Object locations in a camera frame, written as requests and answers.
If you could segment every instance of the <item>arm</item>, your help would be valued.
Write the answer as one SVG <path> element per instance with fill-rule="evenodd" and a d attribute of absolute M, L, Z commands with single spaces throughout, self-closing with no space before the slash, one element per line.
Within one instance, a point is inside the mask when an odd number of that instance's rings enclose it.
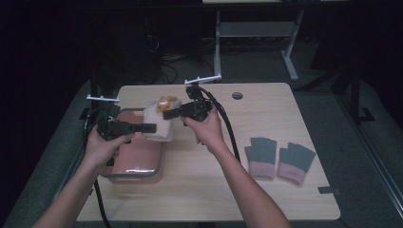
<path fill-rule="evenodd" d="M 77 171 L 33 227 L 73 227 L 82 210 L 92 184 L 117 148 L 134 135 L 124 135 L 113 141 L 102 139 L 95 126 L 88 136 L 86 154 Z"/>
<path fill-rule="evenodd" d="M 206 145 L 216 157 L 248 227 L 290 227 L 278 205 L 229 150 L 222 136 L 221 120 L 215 107 L 202 123 L 190 118 L 182 118 L 182 121 L 195 131 L 197 143 Z"/>

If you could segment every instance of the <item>pink cuff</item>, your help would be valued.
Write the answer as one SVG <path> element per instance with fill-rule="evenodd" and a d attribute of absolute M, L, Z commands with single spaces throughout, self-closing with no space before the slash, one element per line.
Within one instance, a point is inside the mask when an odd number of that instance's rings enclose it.
<path fill-rule="evenodd" d="M 302 185 L 305 180 L 306 173 L 293 165 L 287 163 L 278 164 L 278 176 L 290 181 L 294 181 L 296 184 Z"/>
<path fill-rule="evenodd" d="M 250 161 L 249 174 L 254 178 L 271 178 L 276 175 L 275 165 L 267 162 Z"/>

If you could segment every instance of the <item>metal stand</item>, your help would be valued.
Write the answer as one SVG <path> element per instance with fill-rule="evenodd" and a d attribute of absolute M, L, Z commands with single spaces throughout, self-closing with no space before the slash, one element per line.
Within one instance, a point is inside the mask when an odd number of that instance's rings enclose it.
<path fill-rule="evenodd" d="M 297 14 L 296 21 L 291 22 L 222 22 L 217 12 L 216 51 L 214 53 L 214 74 L 221 75 L 220 38 L 221 37 L 290 37 L 287 49 L 281 51 L 291 80 L 297 81 L 298 75 L 291 61 L 291 52 L 297 39 L 304 10 Z"/>

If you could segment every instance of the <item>dark background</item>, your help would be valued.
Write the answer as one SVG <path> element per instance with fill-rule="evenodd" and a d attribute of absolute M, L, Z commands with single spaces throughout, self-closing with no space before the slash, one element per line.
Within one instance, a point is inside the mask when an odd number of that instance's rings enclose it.
<path fill-rule="evenodd" d="M 356 67 L 403 128 L 401 8 L 393 2 L 365 2 L 354 1 L 332 13 L 307 10 L 298 39 L 321 40 L 314 68 Z M 180 49 L 194 58 L 201 55 L 200 38 L 214 36 L 214 11 L 154 14 L 83 10 L 82 5 L 0 5 L 0 91 L 6 100 L 1 105 L 0 225 L 84 82 L 96 75 L 104 94 L 122 85 L 153 84 L 161 76 L 161 53 L 149 51 L 153 44 L 147 35 L 159 36 L 163 51 Z M 318 14 L 323 20 L 313 19 Z M 234 12 L 226 15 L 237 17 Z"/>

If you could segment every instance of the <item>person's right hand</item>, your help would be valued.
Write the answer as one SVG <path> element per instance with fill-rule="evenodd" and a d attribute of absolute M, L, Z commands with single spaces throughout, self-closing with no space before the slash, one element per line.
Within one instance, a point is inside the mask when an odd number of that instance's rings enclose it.
<path fill-rule="evenodd" d="M 197 122 L 189 117 L 181 117 L 181 120 L 195 131 L 197 143 L 206 145 L 211 153 L 214 154 L 215 148 L 226 146 L 222 136 L 221 119 L 214 105 L 203 122 Z"/>

